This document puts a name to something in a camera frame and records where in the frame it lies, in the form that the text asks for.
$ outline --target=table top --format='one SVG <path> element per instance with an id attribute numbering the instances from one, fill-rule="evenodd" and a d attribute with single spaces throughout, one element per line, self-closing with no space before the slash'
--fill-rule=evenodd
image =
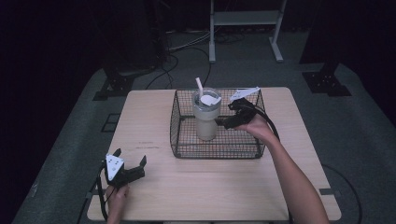
<path id="1" fill-rule="evenodd" d="M 287 88 L 261 88 L 281 142 L 315 189 L 330 185 L 297 105 Z M 131 91 L 109 153 L 121 148 L 125 169 L 147 156 L 146 176 L 130 183 L 123 219 L 161 221 L 287 220 L 288 210 L 267 149 L 257 160 L 177 159 L 170 146 L 175 90 Z M 320 195 L 330 220 L 341 212 L 334 195 Z M 88 218 L 103 220 L 92 197 Z"/>

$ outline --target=floor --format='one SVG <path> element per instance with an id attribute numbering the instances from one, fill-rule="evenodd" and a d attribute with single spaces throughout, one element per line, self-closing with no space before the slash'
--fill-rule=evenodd
<path id="1" fill-rule="evenodd" d="M 330 97 L 310 91 L 302 72 L 318 71 L 322 64 L 299 64 L 308 32 L 280 33 L 278 45 L 283 63 L 274 58 L 268 43 L 270 35 L 225 36 L 235 42 L 218 43 L 217 61 L 213 64 L 204 53 L 208 51 L 207 42 L 193 46 L 195 49 L 174 52 L 174 57 L 163 64 L 165 70 L 175 67 L 168 72 L 169 76 L 162 75 L 163 69 L 158 68 L 136 78 L 132 90 L 196 88 L 195 78 L 205 80 L 209 72 L 206 86 L 214 88 L 288 87 L 320 161 L 328 165 L 323 166 L 324 171 L 343 214 L 334 223 L 356 223 L 359 204 L 362 223 L 394 222 L 395 128 L 363 88 L 359 77 L 342 64 L 335 75 L 351 96 Z M 176 47 L 195 38 L 197 34 L 170 34 L 169 43 Z M 125 101 L 125 97 L 92 100 L 105 80 L 103 70 L 92 74 L 14 223 L 102 223 L 87 219 L 84 212 L 88 206 L 83 203 L 113 136 L 113 132 L 103 132 L 106 119 L 110 114 L 119 114 Z M 81 207 L 83 215 L 78 220 Z"/>

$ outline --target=white straw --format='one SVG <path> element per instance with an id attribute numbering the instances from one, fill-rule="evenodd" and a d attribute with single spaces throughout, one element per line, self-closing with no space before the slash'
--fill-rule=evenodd
<path id="1" fill-rule="evenodd" d="M 201 99 L 201 97 L 204 95 L 204 88 L 202 88 L 201 79 L 197 77 L 195 80 L 197 81 L 197 85 L 199 89 L 199 98 Z"/>

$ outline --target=white shelf frame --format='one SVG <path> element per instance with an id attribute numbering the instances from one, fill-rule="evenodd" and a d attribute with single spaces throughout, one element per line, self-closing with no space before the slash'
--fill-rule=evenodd
<path id="1" fill-rule="evenodd" d="M 263 25 L 274 24 L 276 26 L 274 36 L 269 37 L 271 48 L 273 49 L 276 61 L 283 62 L 282 54 L 277 46 L 280 25 L 282 24 L 283 15 L 287 0 L 282 0 L 280 10 L 269 11 L 224 11 L 216 12 L 214 1 L 210 2 L 210 40 L 209 40 L 209 61 L 216 62 L 215 47 L 215 26 L 218 25 Z"/>

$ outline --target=black wire basket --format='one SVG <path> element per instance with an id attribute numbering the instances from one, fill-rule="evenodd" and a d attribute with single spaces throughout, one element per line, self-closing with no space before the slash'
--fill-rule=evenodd
<path id="1" fill-rule="evenodd" d="M 228 104 L 236 89 L 218 89 L 218 91 L 222 98 L 219 119 L 233 116 L 234 111 L 228 108 Z M 170 141 L 175 157 L 240 160 L 258 159 L 262 156 L 265 145 L 245 131 L 226 130 L 223 126 L 218 126 L 213 140 L 199 139 L 196 134 L 195 116 L 192 113 L 191 96 L 194 92 L 195 90 L 177 90 L 175 93 L 170 127 Z M 261 91 L 256 91 L 245 98 L 254 105 L 264 108 Z"/>

